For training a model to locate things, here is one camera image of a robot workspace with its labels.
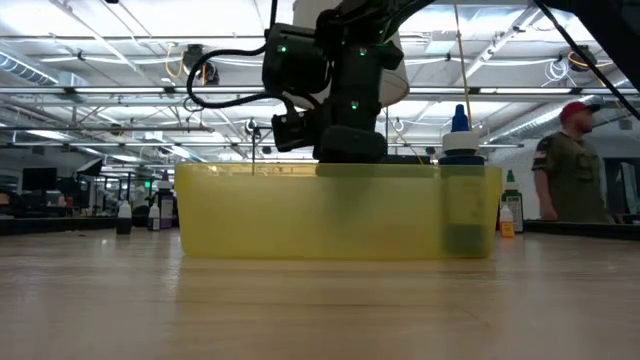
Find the workbench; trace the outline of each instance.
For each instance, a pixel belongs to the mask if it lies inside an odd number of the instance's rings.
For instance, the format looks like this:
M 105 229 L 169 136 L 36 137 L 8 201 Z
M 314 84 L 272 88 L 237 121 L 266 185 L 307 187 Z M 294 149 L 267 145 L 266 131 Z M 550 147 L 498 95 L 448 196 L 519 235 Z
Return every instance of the workbench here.
M 492 259 L 183 257 L 177 231 L 0 238 L 26 359 L 640 358 L 640 243 L 526 234 Z

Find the black monitor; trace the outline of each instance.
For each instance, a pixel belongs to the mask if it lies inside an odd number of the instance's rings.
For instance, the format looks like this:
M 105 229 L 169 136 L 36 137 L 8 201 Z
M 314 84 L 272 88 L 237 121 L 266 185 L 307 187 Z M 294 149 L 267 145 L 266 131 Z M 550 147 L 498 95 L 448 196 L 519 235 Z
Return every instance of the black monitor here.
M 55 190 L 58 180 L 56 168 L 28 168 L 22 170 L 22 190 Z

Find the person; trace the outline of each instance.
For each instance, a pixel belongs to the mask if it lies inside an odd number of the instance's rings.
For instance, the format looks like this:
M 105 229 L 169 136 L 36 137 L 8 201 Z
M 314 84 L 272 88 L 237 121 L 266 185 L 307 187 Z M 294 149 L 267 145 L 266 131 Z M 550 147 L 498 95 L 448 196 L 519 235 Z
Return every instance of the person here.
M 538 143 L 532 170 L 543 220 L 609 222 L 600 194 L 600 159 L 583 139 L 598 110 L 596 104 L 568 104 L 560 113 L 562 131 Z

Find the translucent yellow container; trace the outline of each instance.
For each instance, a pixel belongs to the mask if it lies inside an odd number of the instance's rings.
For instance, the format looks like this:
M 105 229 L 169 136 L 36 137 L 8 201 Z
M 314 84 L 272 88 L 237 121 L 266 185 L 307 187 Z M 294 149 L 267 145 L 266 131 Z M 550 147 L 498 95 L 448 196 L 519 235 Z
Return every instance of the translucent yellow container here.
M 193 257 L 487 257 L 501 169 L 181 164 L 182 247 Z

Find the desk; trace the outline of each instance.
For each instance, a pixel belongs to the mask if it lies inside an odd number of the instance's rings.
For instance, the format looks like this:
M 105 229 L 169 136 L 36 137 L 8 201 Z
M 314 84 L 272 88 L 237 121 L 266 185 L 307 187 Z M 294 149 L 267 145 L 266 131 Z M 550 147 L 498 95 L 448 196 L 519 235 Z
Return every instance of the desk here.
M 629 241 L 527 234 L 491 260 L 222 261 L 183 258 L 177 231 L 110 230 L 5 237 L 0 273 L 6 360 L 640 354 Z

